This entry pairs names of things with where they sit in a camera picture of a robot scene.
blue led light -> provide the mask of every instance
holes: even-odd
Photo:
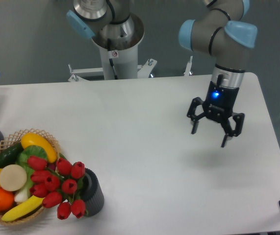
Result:
[[[217,99],[218,97],[219,97],[219,92],[213,92],[212,93],[212,97],[213,97],[213,99]]]

red tulip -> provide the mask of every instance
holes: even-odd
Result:
[[[27,164],[33,170],[44,170],[47,166],[47,161],[43,158],[39,158],[39,157],[32,155],[27,159]]]
[[[30,188],[30,193],[36,197],[46,197],[48,194],[47,188],[45,187],[44,183],[34,185],[33,187]]]
[[[56,164],[55,164],[55,163],[48,163],[47,167],[48,167],[49,169],[52,169],[53,171],[56,170]]]
[[[83,200],[75,200],[71,205],[71,212],[74,214],[78,219],[84,216],[85,213],[85,203]]]
[[[71,213],[71,205],[69,202],[60,203],[57,208],[57,217],[58,219],[66,219]]]
[[[71,169],[71,177],[74,179],[79,179],[85,175],[85,166],[82,162],[77,162],[73,165]]]
[[[56,162],[56,166],[60,175],[70,175],[72,165],[68,160],[59,158]]]
[[[61,185],[61,190],[67,194],[74,194],[77,189],[77,184],[75,180],[68,179]]]
[[[57,176],[54,175],[49,175],[46,177],[45,181],[45,186],[48,191],[53,192],[60,186],[60,180]]]
[[[51,173],[48,170],[37,170],[31,174],[31,181],[36,184],[43,183]]]
[[[62,202],[62,195],[59,192],[50,192],[44,198],[42,205],[45,208],[52,208]]]

green leaf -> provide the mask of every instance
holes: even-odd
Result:
[[[27,180],[24,186],[19,190],[19,192],[27,194],[27,197],[30,197],[29,189],[33,186],[33,182],[31,181],[31,174],[33,174],[34,170],[29,167],[27,164],[27,160],[30,156],[37,156],[39,158],[43,158],[47,161],[47,154],[46,151],[39,146],[31,145],[27,147],[24,151],[22,151],[16,160],[16,164],[23,167],[23,169],[26,171]]]
[[[74,199],[72,197],[69,197],[68,201],[69,201],[70,204],[72,204],[74,202]]]
[[[56,192],[59,192],[61,194],[63,200],[68,200],[69,199],[69,195],[64,193],[60,188],[58,188],[56,190]]]
[[[76,191],[76,194],[75,194],[75,199],[76,200],[80,200],[81,199],[81,192],[82,192],[82,190],[77,190]]]
[[[76,185],[77,185],[77,190],[82,189],[83,188],[83,178],[85,176],[82,176],[80,179],[78,179]]]
[[[29,147],[27,147],[23,152],[22,154],[25,154],[26,158],[28,159],[30,156],[34,155],[36,157],[39,157],[39,158],[43,158],[45,159],[46,161],[48,160],[47,159],[47,154],[46,154],[46,151],[40,147],[40,146],[36,146],[36,145],[31,145]]]

woven basket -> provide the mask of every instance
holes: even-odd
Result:
[[[48,132],[46,132],[44,130],[37,130],[37,129],[36,130],[35,129],[21,130],[19,132],[15,132],[12,135],[9,135],[9,137],[5,138],[3,141],[0,142],[0,152],[2,152],[4,149],[8,148],[9,146],[11,146],[13,144],[20,142],[22,136],[29,132],[39,134],[39,135],[43,136],[45,139],[47,139],[47,141],[54,147],[55,151],[57,152],[57,156],[59,156],[61,149],[60,149],[58,141]],[[11,222],[2,221],[1,218],[4,213],[0,213],[0,224],[6,225],[6,226],[22,224],[22,223],[25,223],[25,222],[28,222],[28,221],[34,219],[43,210],[44,210],[44,207],[39,207],[39,209],[36,210],[33,214],[31,214],[27,217],[23,217],[21,219],[15,220],[15,221],[11,221]]]

yellow banana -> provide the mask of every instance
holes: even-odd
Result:
[[[6,212],[1,219],[5,222],[16,220],[38,208],[42,204],[42,201],[43,198],[31,196],[25,202],[22,202],[21,204]]]

